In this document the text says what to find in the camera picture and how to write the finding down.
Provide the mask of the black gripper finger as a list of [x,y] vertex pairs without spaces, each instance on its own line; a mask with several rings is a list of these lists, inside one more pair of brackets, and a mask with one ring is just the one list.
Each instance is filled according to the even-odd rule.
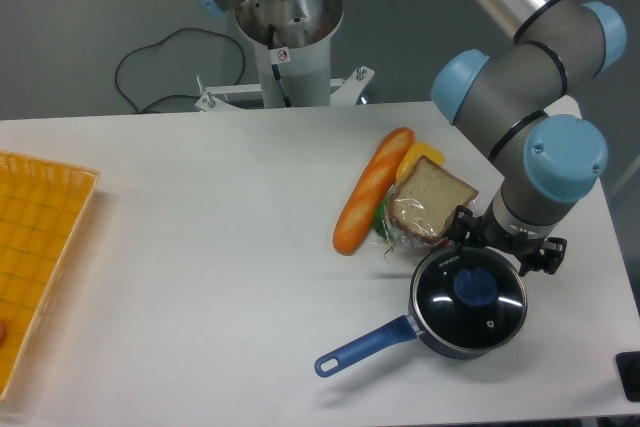
[[458,205],[445,221],[441,236],[457,245],[481,244],[481,218]]
[[536,239],[524,253],[518,255],[518,273],[525,276],[529,272],[543,271],[554,275],[562,264],[567,248],[567,240],[560,237]]

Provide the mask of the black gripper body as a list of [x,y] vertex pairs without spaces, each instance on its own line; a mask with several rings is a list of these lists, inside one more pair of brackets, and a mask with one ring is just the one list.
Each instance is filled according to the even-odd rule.
[[493,216],[483,216],[471,232],[479,245],[510,254],[520,262],[540,262],[544,258],[543,239],[524,227],[508,231]]

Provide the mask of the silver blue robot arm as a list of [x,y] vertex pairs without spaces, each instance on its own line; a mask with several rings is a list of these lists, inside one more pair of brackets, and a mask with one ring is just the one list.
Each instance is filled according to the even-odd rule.
[[[342,0],[198,1],[212,15],[232,11],[253,42],[266,107],[357,99],[362,86],[355,80],[330,86],[330,40],[343,18]],[[504,180],[483,216],[455,211],[448,235],[515,256],[522,273],[551,274],[566,249],[552,230],[590,192],[608,151],[593,124],[546,109],[620,58],[626,28],[600,2],[477,1],[513,50],[498,59],[460,53],[436,76],[431,98]]]

